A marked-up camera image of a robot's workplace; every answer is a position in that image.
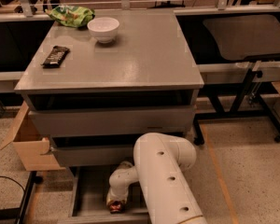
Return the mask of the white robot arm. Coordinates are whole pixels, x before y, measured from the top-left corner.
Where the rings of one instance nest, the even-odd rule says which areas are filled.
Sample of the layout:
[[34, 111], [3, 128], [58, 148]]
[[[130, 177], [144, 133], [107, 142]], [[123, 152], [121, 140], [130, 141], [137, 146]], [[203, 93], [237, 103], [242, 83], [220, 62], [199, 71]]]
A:
[[207, 224], [183, 173], [196, 162], [193, 144], [162, 133], [141, 135], [133, 147], [133, 162], [124, 161], [109, 177], [106, 206], [120, 213], [129, 186], [139, 183], [151, 224]]

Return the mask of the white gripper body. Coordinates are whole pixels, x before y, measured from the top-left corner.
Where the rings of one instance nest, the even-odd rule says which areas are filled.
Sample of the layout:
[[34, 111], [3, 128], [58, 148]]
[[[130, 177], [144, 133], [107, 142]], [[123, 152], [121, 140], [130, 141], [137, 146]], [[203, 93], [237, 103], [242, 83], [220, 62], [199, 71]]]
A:
[[129, 191], [126, 189], [110, 188], [106, 196], [106, 203], [112, 204], [114, 202], [120, 202], [126, 204], [128, 195]]

